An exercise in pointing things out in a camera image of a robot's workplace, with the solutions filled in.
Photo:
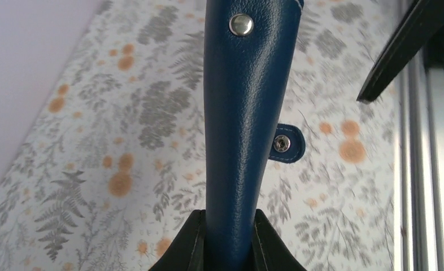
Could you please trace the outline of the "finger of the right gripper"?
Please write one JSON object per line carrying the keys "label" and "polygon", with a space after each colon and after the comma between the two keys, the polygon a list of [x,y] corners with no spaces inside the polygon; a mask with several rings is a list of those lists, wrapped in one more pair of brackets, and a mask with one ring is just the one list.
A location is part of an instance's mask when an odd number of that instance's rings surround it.
{"label": "finger of the right gripper", "polygon": [[375,101],[421,49],[425,49],[425,67],[444,66],[444,1],[411,2],[357,100]]}

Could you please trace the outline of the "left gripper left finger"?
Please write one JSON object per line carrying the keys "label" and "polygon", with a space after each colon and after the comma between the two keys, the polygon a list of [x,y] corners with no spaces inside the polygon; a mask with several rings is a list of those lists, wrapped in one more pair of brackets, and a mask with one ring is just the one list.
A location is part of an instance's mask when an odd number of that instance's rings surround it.
{"label": "left gripper left finger", "polygon": [[149,271],[203,271],[206,211],[194,210]]}

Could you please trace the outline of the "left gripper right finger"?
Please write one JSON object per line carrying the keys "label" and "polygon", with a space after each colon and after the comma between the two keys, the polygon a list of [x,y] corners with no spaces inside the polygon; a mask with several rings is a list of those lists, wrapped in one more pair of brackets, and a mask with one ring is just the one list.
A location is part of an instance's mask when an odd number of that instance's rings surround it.
{"label": "left gripper right finger", "polygon": [[255,212],[251,248],[252,270],[306,271],[306,268],[285,246],[285,243],[261,209],[257,209]]}

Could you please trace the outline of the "blue leather card holder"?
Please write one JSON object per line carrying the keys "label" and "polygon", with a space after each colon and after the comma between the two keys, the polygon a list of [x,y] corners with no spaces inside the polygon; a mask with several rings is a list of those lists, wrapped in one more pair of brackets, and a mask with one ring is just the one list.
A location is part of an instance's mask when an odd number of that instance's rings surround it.
{"label": "blue leather card holder", "polygon": [[301,1],[208,1],[204,28],[207,270],[249,260],[263,173],[293,59]]}

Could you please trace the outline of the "floral patterned table mat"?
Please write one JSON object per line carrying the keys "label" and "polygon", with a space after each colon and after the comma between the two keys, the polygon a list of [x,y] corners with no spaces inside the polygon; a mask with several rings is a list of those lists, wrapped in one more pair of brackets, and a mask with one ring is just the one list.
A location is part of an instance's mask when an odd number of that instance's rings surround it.
{"label": "floral patterned table mat", "polygon": [[[0,185],[0,270],[148,270],[205,207],[205,1],[103,1]],[[305,1],[258,207],[308,270],[393,270],[394,88],[355,98],[396,1]]]}

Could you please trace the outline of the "aluminium rail frame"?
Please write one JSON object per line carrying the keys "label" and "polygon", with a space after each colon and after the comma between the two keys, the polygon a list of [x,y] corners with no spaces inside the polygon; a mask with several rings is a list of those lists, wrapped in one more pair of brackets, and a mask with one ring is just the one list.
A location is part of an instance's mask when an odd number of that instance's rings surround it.
{"label": "aluminium rail frame", "polygon": [[395,81],[395,270],[444,270],[444,27]]}

